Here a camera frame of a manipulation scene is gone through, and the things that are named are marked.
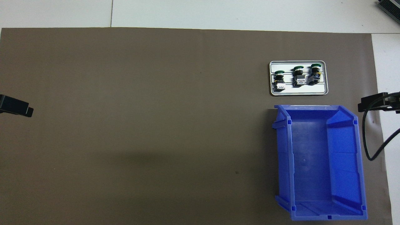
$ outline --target black cable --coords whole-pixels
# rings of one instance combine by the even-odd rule
[[[390,136],[388,137],[388,139],[386,139],[385,142],[383,142],[383,144],[378,148],[378,150],[376,151],[376,153],[375,153],[372,157],[370,156],[370,154],[368,153],[368,149],[367,149],[367,141],[365,140],[365,118],[367,117],[367,113],[368,113],[369,110],[371,110],[371,108],[373,107],[373,105],[375,105],[375,104],[376,104],[377,102],[379,102],[380,100],[383,100],[383,99],[385,99],[385,98],[392,97],[392,96],[398,96],[398,97],[400,97],[400,92],[394,92],[394,93],[391,93],[391,94],[388,94],[388,95],[385,95],[385,96],[382,96],[382,97],[379,97],[379,98],[373,100],[373,101],[368,105],[368,107],[365,109],[364,115],[362,116],[362,141],[363,141],[363,144],[364,144],[365,154],[367,155],[367,158],[368,158],[369,161],[372,161],[372,160],[376,159],[376,158],[378,157],[379,153],[383,150],[383,148],[384,148],[394,137],[396,137],[396,135],[398,135],[398,134],[400,133],[400,128],[399,128],[399,129],[397,129],[392,135],[390,135]]]

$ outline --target blue plastic bin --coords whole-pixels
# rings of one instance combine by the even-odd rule
[[[278,204],[292,220],[367,219],[357,116],[340,105],[276,105]]]

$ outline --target black bracket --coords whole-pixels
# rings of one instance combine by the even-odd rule
[[[384,97],[388,95],[387,92],[381,92],[378,94],[373,94],[364,98],[361,98],[361,103],[358,104],[358,111],[364,112],[368,105],[379,97]],[[396,113],[400,113],[400,97],[399,96],[391,96],[384,98],[374,104],[370,110],[382,110],[382,111],[396,111]]]
[[[0,113],[11,113],[32,117],[33,108],[28,107],[29,103],[0,94]]]

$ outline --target metal tray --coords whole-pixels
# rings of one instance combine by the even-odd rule
[[[314,63],[320,63],[322,65],[320,69],[321,78],[320,82],[315,85],[303,85],[301,87],[293,87],[293,68],[295,66],[304,66],[303,75],[306,76],[306,83],[308,83],[308,76],[311,73],[311,65]],[[286,85],[286,89],[282,91],[274,91],[274,75],[275,71],[284,70],[283,80]],[[316,61],[272,61],[270,63],[270,89],[271,94],[275,96],[282,95],[324,95],[328,93],[328,80],[326,78],[326,65],[322,60]]]

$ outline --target black ribbed object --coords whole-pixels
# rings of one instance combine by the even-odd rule
[[[380,0],[378,7],[400,24],[400,0]]]

